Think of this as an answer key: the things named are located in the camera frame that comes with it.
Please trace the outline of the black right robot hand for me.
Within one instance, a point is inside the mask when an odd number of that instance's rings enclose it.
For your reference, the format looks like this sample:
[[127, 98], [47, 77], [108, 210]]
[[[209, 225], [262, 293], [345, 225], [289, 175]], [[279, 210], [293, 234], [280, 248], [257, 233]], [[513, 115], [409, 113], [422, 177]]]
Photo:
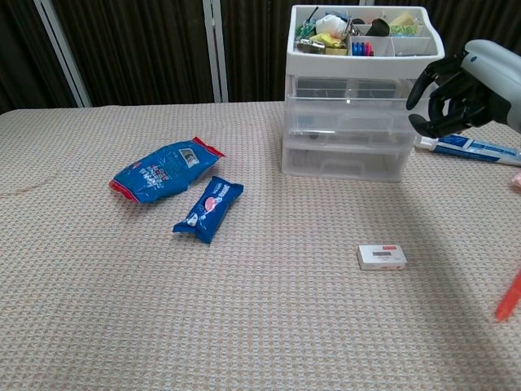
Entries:
[[409, 115], [414, 130], [428, 138], [442, 138], [495, 121], [518, 131], [512, 117], [514, 98], [505, 89], [512, 78], [498, 64], [490, 55], [465, 51], [427, 65], [409, 93], [407, 110], [417, 105], [433, 82], [447, 79], [429, 96], [428, 118]]

